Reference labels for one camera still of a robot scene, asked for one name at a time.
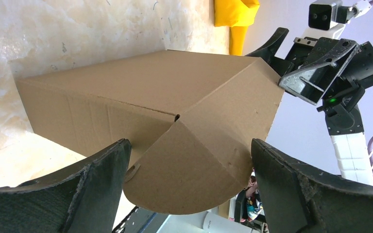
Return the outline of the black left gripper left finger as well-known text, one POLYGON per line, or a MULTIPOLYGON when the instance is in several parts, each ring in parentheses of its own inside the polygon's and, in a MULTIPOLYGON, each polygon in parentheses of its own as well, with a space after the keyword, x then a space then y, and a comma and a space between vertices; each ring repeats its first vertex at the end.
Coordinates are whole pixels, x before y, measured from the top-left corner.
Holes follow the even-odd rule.
POLYGON ((110 233, 131 143, 101 151, 16 187, 0 187, 0 233, 110 233))

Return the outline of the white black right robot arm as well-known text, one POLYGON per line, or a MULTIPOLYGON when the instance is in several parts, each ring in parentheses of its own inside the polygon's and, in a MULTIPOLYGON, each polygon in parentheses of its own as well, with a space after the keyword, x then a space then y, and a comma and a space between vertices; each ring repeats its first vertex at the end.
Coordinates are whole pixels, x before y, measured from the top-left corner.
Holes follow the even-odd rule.
POLYGON ((341 176, 373 186, 373 150, 364 133, 358 102, 373 86, 373 46, 335 36, 295 38, 287 56, 276 52, 288 34, 278 28, 250 53, 279 75, 285 92, 324 113, 341 176))

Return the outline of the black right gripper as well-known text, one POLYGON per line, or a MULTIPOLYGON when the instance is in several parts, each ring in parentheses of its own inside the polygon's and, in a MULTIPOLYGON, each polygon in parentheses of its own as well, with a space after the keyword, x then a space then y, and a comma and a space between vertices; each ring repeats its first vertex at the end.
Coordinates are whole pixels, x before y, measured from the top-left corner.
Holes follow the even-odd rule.
POLYGON ((286 60, 276 53, 289 33, 279 27, 258 49, 246 54, 262 58, 279 76, 278 85, 312 104, 338 104, 353 98, 347 110, 373 86, 373 46, 349 39, 296 38, 286 60))

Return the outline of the brown cardboard box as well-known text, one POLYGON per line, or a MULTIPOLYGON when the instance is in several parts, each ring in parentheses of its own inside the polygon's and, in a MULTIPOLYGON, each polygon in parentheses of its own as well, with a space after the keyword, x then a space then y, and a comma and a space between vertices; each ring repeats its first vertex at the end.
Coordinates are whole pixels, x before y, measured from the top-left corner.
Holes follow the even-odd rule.
POLYGON ((128 139, 126 198, 185 215, 247 187, 251 141, 269 134, 279 78, 259 57, 163 50, 16 86, 34 133, 84 156, 128 139))

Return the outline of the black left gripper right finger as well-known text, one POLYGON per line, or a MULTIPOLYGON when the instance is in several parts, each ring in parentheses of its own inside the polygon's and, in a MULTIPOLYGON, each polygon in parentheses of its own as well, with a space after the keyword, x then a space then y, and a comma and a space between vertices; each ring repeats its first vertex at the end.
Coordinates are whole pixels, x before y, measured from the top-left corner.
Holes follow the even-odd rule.
POLYGON ((251 156, 271 233, 373 233, 373 186, 293 158, 261 139, 251 156))

